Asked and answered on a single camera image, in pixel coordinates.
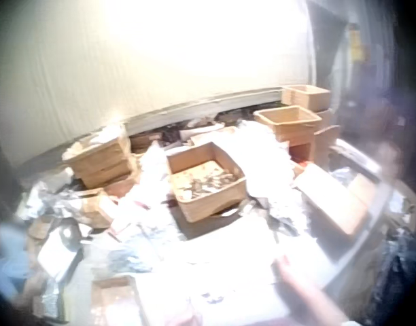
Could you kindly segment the cardboard tray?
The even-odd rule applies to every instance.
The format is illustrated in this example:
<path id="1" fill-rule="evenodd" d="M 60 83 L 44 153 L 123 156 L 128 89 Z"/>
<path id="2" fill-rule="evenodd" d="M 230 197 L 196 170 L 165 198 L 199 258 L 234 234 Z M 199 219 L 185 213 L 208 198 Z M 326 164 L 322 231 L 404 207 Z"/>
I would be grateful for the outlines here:
<path id="1" fill-rule="evenodd" d="M 284 86 L 281 91 L 283 104 L 298 105 L 316 113 L 327 110 L 330 99 L 331 91 L 307 84 Z"/>

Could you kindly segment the brown cardboard box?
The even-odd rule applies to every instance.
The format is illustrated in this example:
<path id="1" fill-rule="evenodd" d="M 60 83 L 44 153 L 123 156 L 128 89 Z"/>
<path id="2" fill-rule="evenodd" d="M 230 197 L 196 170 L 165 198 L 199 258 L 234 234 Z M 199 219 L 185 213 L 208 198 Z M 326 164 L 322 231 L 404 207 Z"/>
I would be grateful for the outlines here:
<path id="1" fill-rule="evenodd" d="M 131 276 L 94 280 L 90 313 L 91 326 L 150 326 Z"/>

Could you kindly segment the heap of white plastic bags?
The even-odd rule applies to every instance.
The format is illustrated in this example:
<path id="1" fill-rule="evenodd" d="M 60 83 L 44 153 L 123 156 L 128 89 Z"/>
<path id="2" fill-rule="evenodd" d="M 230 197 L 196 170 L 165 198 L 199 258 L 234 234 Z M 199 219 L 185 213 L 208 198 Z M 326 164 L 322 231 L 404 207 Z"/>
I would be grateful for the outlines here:
<path id="1" fill-rule="evenodd" d="M 237 126 L 234 157 L 247 179 L 247 192 L 267 201 L 279 200 L 291 191 L 294 180 L 288 144 L 280 143 L 266 125 L 243 120 Z"/>

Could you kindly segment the blue cloth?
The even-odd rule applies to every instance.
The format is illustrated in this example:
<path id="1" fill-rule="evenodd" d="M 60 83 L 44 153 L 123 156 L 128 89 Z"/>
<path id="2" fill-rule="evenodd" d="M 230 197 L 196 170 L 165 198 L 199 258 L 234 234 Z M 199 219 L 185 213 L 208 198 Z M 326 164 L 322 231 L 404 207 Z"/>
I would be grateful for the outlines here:
<path id="1" fill-rule="evenodd" d="M 12 301 L 29 274 L 26 234 L 16 225 L 0 223 L 0 294 Z"/>

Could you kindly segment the open cardboard box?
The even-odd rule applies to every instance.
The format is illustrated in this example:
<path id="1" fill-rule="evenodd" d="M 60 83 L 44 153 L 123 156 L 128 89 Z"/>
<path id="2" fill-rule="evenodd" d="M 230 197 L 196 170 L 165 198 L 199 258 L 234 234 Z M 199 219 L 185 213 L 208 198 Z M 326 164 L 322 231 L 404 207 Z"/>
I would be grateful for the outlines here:
<path id="1" fill-rule="evenodd" d="M 245 174 L 239 165 L 217 144 L 209 142 L 203 145 L 190 147 L 182 152 L 170 155 L 168 158 L 170 184 L 173 190 L 171 176 L 187 168 L 192 168 L 205 162 L 214 160 L 223 168 L 237 167 L 242 177 L 232 185 L 225 187 L 217 193 L 209 194 L 195 200 L 183 201 L 175 196 L 186 220 L 195 223 L 208 218 L 220 211 L 226 210 L 247 197 Z"/>

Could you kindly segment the white card sheet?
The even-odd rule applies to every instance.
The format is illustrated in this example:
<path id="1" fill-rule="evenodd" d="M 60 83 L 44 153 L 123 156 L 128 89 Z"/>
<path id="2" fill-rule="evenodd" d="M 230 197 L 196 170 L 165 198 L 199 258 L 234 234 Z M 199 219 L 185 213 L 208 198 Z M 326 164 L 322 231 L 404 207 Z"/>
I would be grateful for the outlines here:
<path id="1" fill-rule="evenodd" d="M 65 278 L 82 247 L 80 239 L 73 237 L 74 234 L 70 228 L 57 227 L 50 232 L 37 256 L 39 265 L 56 283 Z"/>

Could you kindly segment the low cardboard box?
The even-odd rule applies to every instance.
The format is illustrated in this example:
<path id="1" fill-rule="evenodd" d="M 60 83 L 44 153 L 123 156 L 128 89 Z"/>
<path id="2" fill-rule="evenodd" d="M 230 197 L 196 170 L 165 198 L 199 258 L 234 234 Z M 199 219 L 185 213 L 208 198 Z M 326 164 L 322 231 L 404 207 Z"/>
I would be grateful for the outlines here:
<path id="1" fill-rule="evenodd" d="M 129 136 L 131 151 L 135 154 L 145 153 L 153 141 L 161 141 L 161 132 L 148 132 Z"/>

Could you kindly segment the pile of pieces in box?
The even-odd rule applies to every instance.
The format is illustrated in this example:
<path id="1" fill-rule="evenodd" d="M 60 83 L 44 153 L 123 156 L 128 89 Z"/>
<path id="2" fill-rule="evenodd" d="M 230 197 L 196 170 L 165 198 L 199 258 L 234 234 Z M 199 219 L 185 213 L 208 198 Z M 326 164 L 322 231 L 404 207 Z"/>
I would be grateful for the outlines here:
<path id="1" fill-rule="evenodd" d="M 173 174 L 171 182 L 175 196 L 180 200 L 189 201 L 217 193 L 241 177 L 239 168 L 223 168 L 211 160 Z"/>

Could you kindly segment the heap of silver foil wrappers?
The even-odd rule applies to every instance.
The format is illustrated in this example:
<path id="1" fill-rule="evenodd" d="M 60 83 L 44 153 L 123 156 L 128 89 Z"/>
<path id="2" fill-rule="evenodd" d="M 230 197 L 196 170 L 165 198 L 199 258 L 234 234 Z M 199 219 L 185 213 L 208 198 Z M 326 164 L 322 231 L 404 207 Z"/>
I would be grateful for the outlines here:
<path id="1" fill-rule="evenodd" d="M 44 215 L 76 218 L 83 216 L 82 209 L 82 199 L 73 190 L 62 188 L 53 192 L 46 183 L 39 181 L 27 194 L 20 217 L 26 221 Z"/>

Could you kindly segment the flat cardboard box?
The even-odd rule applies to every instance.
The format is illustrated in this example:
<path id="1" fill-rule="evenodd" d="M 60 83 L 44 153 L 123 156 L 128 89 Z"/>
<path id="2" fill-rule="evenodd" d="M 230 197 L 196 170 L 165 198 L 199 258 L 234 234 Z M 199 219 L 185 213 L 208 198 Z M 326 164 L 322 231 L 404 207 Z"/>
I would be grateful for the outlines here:
<path id="1" fill-rule="evenodd" d="M 315 164 L 308 164 L 294 184 L 336 229 L 349 237 L 365 224 L 377 193 L 376 184 L 362 174 L 344 186 Z"/>

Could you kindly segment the stack of cardboard boxes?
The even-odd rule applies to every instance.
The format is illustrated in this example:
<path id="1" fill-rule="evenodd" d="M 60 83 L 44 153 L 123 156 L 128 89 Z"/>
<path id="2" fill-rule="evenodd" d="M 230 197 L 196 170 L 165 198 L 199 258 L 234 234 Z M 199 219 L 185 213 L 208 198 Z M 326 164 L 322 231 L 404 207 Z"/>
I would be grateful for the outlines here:
<path id="1" fill-rule="evenodd" d="M 88 189 L 129 176 L 137 169 L 126 134 L 104 143 L 98 142 L 95 134 L 84 137 L 66 149 L 62 161 L 71 167 L 75 178 L 82 180 Z"/>

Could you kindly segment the person's right hand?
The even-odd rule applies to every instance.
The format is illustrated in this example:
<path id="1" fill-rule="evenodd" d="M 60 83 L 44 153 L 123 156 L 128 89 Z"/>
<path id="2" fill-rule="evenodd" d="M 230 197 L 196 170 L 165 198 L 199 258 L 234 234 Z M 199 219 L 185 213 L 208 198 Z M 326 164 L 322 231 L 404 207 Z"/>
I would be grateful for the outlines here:
<path id="1" fill-rule="evenodd" d="M 327 302 L 326 294 L 297 271 L 286 255 L 276 257 L 274 263 L 282 281 L 298 295 L 311 312 L 318 314 L 327 309 L 330 302 Z"/>

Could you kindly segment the small cardboard box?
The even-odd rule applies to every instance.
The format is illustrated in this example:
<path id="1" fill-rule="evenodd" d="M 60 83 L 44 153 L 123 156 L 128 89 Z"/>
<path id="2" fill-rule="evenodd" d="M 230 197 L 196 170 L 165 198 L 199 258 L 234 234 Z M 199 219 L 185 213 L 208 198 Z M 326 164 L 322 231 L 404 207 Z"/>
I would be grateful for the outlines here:
<path id="1" fill-rule="evenodd" d="M 114 221 L 118 205 L 100 189 L 82 196 L 82 222 L 94 229 L 108 228 Z"/>

